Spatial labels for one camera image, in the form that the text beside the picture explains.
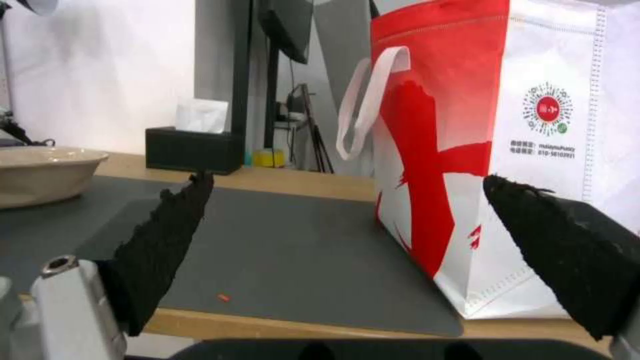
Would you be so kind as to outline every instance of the red and white tote bag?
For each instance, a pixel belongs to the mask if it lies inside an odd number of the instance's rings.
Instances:
[[[465,318],[562,316],[483,195],[498,174],[640,230],[640,3],[436,0],[374,19],[337,150],[374,139],[376,216]]]

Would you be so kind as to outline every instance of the beige bowl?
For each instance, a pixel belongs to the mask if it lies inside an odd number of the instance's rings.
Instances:
[[[0,148],[0,209],[67,199],[87,189],[109,154],[73,147]]]

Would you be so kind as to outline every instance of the yellow object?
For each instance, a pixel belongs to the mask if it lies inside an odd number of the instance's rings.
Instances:
[[[253,152],[253,166],[254,167],[284,167],[284,152],[279,149],[275,149],[273,152],[271,149],[256,150]]]

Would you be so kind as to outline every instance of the black pole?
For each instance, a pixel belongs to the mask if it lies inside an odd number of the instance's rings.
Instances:
[[[264,114],[264,146],[265,149],[273,148],[273,131],[276,122],[277,107],[276,93],[278,90],[278,60],[279,48],[269,41],[269,59],[267,69],[267,106]]]
[[[231,133],[242,143],[246,138],[246,108],[249,94],[249,51],[251,49],[251,24],[253,22],[253,0],[234,0],[236,33],[234,44],[234,89],[231,99]]]

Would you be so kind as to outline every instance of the tissue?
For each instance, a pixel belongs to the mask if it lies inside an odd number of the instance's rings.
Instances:
[[[227,101],[188,99],[178,103],[175,128],[182,131],[220,134],[225,130]]]

